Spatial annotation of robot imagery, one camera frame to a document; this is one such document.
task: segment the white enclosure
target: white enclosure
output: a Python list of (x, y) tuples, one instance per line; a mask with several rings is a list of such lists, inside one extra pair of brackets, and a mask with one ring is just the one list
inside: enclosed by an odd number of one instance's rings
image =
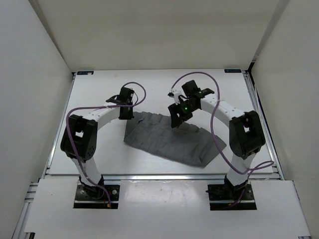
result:
[[(0, 7), (0, 189), (3, 192), (0, 238), (11, 238), (28, 185), (36, 182), (45, 170), (47, 174), (43, 174), (45, 179), (39, 183), (33, 209), (28, 209), (30, 218), (26, 231), (36, 232), (35, 239), (89, 238), (92, 233), (104, 238), (105, 230), (110, 232), (113, 228), (120, 229), (117, 234), (110, 234), (113, 238), (151, 238), (154, 235), (150, 232), (156, 232), (161, 238), (178, 238), (180, 234), (174, 231), (177, 229), (185, 232), (184, 238), (209, 237), (213, 230), (217, 238), (308, 239), (311, 233), (312, 239), (319, 239), (318, 0), (29, 2), (35, 11), (26, 0), (4, 0)], [(252, 81), (244, 79), (242, 74), (223, 73), (224, 68), (248, 70), (255, 60), (253, 82), (288, 180), (279, 180), (282, 179), (280, 165), (252, 175), (258, 210), (206, 210), (209, 201), (202, 191), (207, 185), (202, 180), (208, 175), (218, 175), (219, 178), (207, 180), (220, 183), (228, 171), (220, 156), (205, 169), (190, 169), (155, 158), (123, 144), (125, 123), (119, 120), (99, 131), (96, 161), (101, 173), (108, 174), (112, 183), (121, 184), (122, 208), (72, 209), (77, 172), (71, 160), (61, 152), (61, 134), (57, 134), (59, 124), (61, 132), (65, 128), (61, 119), (66, 107), (101, 105), (107, 97), (117, 94), (123, 83), (134, 80), (151, 88), (145, 105), (136, 110), (168, 115), (167, 106), (172, 99), (167, 93), (171, 84), (190, 71), (186, 69), (205, 69), (218, 78), (224, 100), (243, 110), (252, 110), (253, 106), (257, 110), (258, 99), (252, 94)], [(76, 76), (68, 102), (71, 71), (79, 70), (95, 70), (95, 73)], [(213, 83), (202, 76), (189, 79), (198, 81), (202, 88), (215, 90)], [(157, 81), (160, 85), (154, 89)], [(136, 90), (141, 97), (142, 92), (137, 87)], [(205, 112), (195, 112), (189, 122), (209, 129), (209, 116)], [(263, 127), (267, 137), (266, 123)], [(228, 144), (225, 126), (216, 121), (215, 128)], [(116, 135), (115, 142), (110, 142), (108, 132)], [(50, 151), (54, 139), (56, 150)], [(270, 158), (277, 159), (271, 138), (267, 140), (268, 147), (262, 148), (255, 165)], [(230, 149), (226, 148), (225, 153), (230, 156)], [(131, 164), (126, 164), (125, 160), (131, 158)], [(179, 192), (185, 189), (184, 193), (190, 193), (191, 197), (164, 193), (158, 199), (154, 193), (161, 182), (119, 180), (149, 179), (139, 177), (146, 174), (146, 177), (152, 174), (156, 175), (153, 179), (162, 180), (164, 173), (178, 180), (181, 178), (173, 176), (195, 175), (192, 179), (197, 181), (193, 182), (166, 182), (167, 188), (178, 187)], [(141, 189), (138, 192), (131, 190), (136, 185)], [(152, 202), (143, 193), (153, 195)], [(185, 207), (167, 207), (164, 204), (167, 197), (171, 205), (179, 201)], [(140, 209), (140, 200), (144, 200), (143, 206), (149, 211)], [(165, 217), (166, 213), (170, 214), (171, 221)], [(13, 239), (25, 238), (25, 223), (21, 224)], [(193, 230), (191, 226), (195, 224), (197, 227)], [(146, 230), (139, 231), (138, 227), (146, 227)], [(238, 234), (233, 235), (230, 227)]]
[(278, 0), (38, 0), (72, 71), (247, 69)]
[(286, 179), (319, 238), (319, 1), (292, 0), (253, 67)]
[(11, 238), (41, 177), (72, 75), (27, 1), (0, 7), (0, 238)]

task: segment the black joint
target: black joint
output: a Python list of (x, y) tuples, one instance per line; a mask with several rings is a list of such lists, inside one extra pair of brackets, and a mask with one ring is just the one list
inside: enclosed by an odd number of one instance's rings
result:
[[(81, 181), (81, 176), (79, 176), (80, 182), (83, 186), (84, 191), (86, 192), (86, 194), (88, 196), (90, 196), (93, 199), (99, 199), (102, 197), (102, 195), (104, 194), (104, 190), (102, 188), (99, 188), (97, 186), (89, 186), (86, 185), (85, 183), (83, 183)], [(101, 176), (100, 181), (98, 182), (98, 185), (101, 187), (104, 187), (104, 178), (103, 176)]]
[(265, 143), (261, 122), (255, 111), (234, 117), (229, 122), (229, 145), (236, 156), (246, 159), (259, 152)]
[(240, 196), (240, 194), (242, 193), (243, 190), (245, 190), (247, 183), (248, 183), (248, 179), (243, 182), (242, 184), (239, 185), (232, 185), (231, 182), (228, 180), (227, 176), (225, 176), (224, 178), (224, 185), (225, 185), (225, 189), (229, 195), (230, 198), (236, 199)]
[[(77, 115), (71, 115), (68, 120), (71, 136), (77, 152), (80, 158), (85, 162), (86, 160), (91, 159), (95, 153), (98, 123), (95, 120), (84, 119)], [(77, 136), (76, 132), (83, 132), (83, 136)], [(60, 147), (69, 158), (76, 158), (66, 129), (64, 131)]]

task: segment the gray cloth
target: gray cloth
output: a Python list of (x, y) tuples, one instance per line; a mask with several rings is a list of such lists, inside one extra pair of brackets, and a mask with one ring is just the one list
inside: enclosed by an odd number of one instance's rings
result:
[[(224, 149), (226, 144), (217, 137)], [(170, 127), (170, 117), (134, 112), (126, 123), (124, 142), (151, 154), (195, 167), (205, 167), (218, 150), (211, 133), (193, 124)]]

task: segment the aluminum frame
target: aluminum frame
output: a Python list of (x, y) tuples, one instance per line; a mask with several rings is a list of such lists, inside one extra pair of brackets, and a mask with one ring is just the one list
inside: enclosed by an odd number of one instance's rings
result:
[(261, 111), (261, 106), (260, 106), (259, 100), (258, 100), (259, 98), (258, 98), (258, 94), (257, 94), (257, 89), (254, 87), (254, 84), (253, 84), (248, 72), (246, 71), (245, 73), (243, 73), (243, 75), (245, 78), (245, 82), (247, 85), (250, 99), (253, 103), (253, 107), (254, 107), (255, 111), (259, 114), (259, 117), (260, 117), (261, 125), (263, 128), (264, 134), (265, 134), (266, 145), (267, 145), (271, 160), (274, 161), (276, 164), (280, 179), (284, 180), (285, 179), (284, 173), (283, 173), (282, 167), (280, 165), (280, 161), (279, 161), (278, 155), (276, 153), (275, 146), (274, 146), (273, 140), (271, 138), (264, 114)]

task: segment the white table surface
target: white table surface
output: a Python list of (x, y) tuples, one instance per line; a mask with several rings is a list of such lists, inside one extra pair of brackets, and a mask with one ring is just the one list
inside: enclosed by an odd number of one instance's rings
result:
[(35, 239), (298, 239), (310, 236), (292, 181), (252, 181), (257, 210), (210, 211), (205, 181), (121, 181), (117, 210), (74, 209), (77, 177), (40, 180)]
[[(121, 86), (129, 81), (142, 84), (147, 90), (146, 100), (135, 108), (136, 111), (145, 111), (169, 116), (168, 106), (173, 99), (167, 96), (172, 84), (183, 74), (194, 70), (125, 70), (125, 71), (94, 71), (93, 75), (77, 75), (67, 106), (67, 112), (75, 107), (100, 106), (106, 99), (119, 93)], [(253, 105), (242, 73), (224, 73), (223, 69), (203, 70), (211, 74), (218, 82), (221, 99), (243, 111), (253, 110)], [(195, 80), (197, 85), (211, 88), (216, 91), (214, 82), (207, 76), (196, 74), (185, 77), (175, 87), (189, 80)], [(136, 85), (131, 85), (143, 97), (143, 91)], [(79, 111), (74, 114), (83, 115), (88, 111)], [(210, 114), (197, 110), (188, 123), (210, 131)], [(218, 155), (205, 168), (196, 168), (173, 162), (139, 149), (125, 145), (123, 142), (126, 120), (114, 120), (98, 131), (97, 150), (94, 158), (98, 170), (102, 174), (136, 175), (136, 174), (226, 174), (228, 165)], [(74, 163), (60, 149), (61, 138), (65, 129), (65, 120), (58, 138), (58, 144), (52, 160), (50, 174), (78, 174)], [(215, 133), (228, 144), (228, 128), (215, 119)], [(229, 146), (224, 149), (229, 159), (232, 151)], [(264, 145), (256, 155), (252, 167), (271, 160), (267, 146)], [(256, 173), (272, 173), (271, 167), (259, 170)]]

